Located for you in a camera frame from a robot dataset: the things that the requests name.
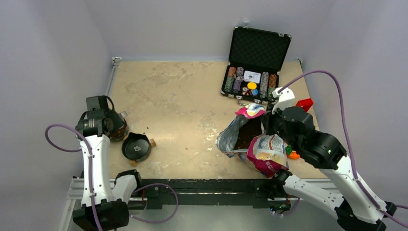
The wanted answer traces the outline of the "pet food bag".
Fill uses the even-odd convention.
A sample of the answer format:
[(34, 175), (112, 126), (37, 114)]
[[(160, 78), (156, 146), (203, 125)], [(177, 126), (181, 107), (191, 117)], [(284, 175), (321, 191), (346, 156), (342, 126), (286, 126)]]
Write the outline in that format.
[(216, 139), (217, 148), (229, 158), (238, 157), (267, 178), (288, 170), (285, 142), (266, 132), (266, 108), (250, 103), (235, 113), (233, 121)]

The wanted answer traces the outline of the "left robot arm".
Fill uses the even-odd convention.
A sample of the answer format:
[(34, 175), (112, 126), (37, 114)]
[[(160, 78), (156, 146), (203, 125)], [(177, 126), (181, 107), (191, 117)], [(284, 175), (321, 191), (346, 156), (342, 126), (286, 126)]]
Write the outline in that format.
[(125, 126), (114, 110), (110, 97), (86, 99), (75, 130), (84, 160), (84, 186), (81, 208), (73, 211), (73, 221), (84, 231), (110, 231), (129, 223), (128, 202), (143, 192), (143, 183), (136, 170), (117, 175), (114, 185), (109, 177), (108, 150), (110, 137)]

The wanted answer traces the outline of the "clear plastic scoop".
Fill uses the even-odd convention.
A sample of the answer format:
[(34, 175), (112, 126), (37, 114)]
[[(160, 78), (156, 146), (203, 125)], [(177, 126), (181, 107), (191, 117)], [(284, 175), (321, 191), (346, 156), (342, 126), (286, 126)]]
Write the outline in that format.
[(119, 114), (122, 118), (126, 118), (128, 116), (126, 111), (123, 111)]

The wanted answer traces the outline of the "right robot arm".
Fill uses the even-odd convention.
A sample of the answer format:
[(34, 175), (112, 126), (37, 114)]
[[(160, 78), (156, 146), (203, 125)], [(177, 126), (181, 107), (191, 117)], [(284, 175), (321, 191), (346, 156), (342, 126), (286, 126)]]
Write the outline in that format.
[(386, 230), (382, 219), (393, 216), (396, 205), (380, 199), (360, 175), (353, 174), (351, 155), (336, 137), (316, 130), (312, 115), (301, 107), (278, 109), (266, 117), (267, 134), (282, 138), (339, 191), (332, 193), (280, 170), (270, 183), (274, 195), (287, 193), (319, 207), (336, 218), (345, 231)]

